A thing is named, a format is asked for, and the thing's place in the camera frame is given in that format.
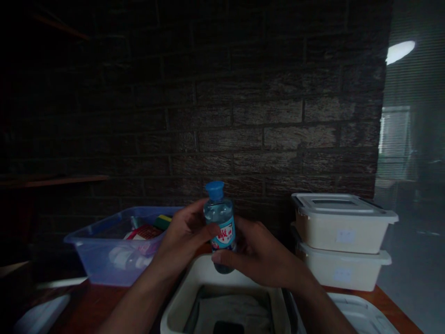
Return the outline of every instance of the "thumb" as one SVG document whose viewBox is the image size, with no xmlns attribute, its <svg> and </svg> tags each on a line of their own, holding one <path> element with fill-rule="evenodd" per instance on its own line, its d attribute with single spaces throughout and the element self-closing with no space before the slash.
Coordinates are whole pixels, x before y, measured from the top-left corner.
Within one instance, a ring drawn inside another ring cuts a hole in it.
<svg viewBox="0 0 445 334">
<path fill-rule="evenodd" d="M 212 254 L 212 261 L 213 263 L 235 268 L 246 275 L 251 272 L 255 266 L 255 259 L 232 250 L 217 250 Z"/>
<path fill-rule="evenodd" d="M 199 230 L 192 238 L 192 244 L 199 247 L 207 241 L 216 237 L 220 232 L 220 228 L 216 223 L 210 223 Z"/>
</svg>

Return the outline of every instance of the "ceiling light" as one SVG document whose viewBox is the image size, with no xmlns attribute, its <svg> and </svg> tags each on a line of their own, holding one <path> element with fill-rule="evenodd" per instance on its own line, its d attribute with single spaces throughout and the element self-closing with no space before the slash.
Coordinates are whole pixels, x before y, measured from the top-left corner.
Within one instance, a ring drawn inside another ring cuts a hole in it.
<svg viewBox="0 0 445 334">
<path fill-rule="evenodd" d="M 386 65 L 395 63 L 397 60 L 402 59 L 409 54 L 415 46 L 416 42 L 407 41 L 389 47 L 388 55 L 386 57 Z"/>
</svg>

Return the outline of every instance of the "gray cloth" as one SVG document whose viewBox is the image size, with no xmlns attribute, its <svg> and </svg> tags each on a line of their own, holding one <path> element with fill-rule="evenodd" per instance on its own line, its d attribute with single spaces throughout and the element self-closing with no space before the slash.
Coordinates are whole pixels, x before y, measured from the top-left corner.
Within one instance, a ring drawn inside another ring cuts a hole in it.
<svg viewBox="0 0 445 334">
<path fill-rule="evenodd" d="M 194 334 L 212 334 L 217 321 L 240 324 L 244 334 L 270 334 L 268 311 L 249 295 L 226 295 L 199 301 Z"/>
</svg>

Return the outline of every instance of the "blue bottle cap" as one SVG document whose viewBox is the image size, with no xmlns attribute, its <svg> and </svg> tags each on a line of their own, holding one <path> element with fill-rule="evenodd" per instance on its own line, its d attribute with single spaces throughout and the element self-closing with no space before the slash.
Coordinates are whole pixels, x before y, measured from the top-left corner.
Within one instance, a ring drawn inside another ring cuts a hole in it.
<svg viewBox="0 0 445 334">
<path fill-rule="evenodd" d="M 224 197 L 224 182 L 213 181 L 205 185 L 205 190 L 209 193 L 209 197 L 212 201 L 220 200 Z"/>
</svg>

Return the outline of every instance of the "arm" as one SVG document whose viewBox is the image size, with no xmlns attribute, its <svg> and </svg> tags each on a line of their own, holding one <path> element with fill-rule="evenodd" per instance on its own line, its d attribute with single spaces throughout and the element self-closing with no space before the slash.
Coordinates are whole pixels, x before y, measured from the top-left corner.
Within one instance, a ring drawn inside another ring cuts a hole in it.
<svg viewBox="0 0 445 334">
<path fill-rule="evenodd" d="M 123 296 L 99 333 L 148 333 L 174 280 L 157 282 L 152 270 L 145 270 Z"/>
<path fill-rule="evenodd" d="M 205 225 L 206 201 L 199 200 L 173 216 L 152 263 L 101 325 L 100 334 L 148 333 L 178 275 L 196 250 L 220 232 L 216 224 Z"/>
<path fill-rule="evenodd" d="M 290 289 L 308 333 L 355 334 L 355 329 L 309 270 Z"/>
<path fill-rule="evenodd" d="M 236 217 L 235 226 L 245 238 L 240 253 L 220 250 L 213 262 L 233 267 L 260 285 L 290 290 L 308 333 L 356 334 L 306 265 L 262 223 Z"/>
</svg>

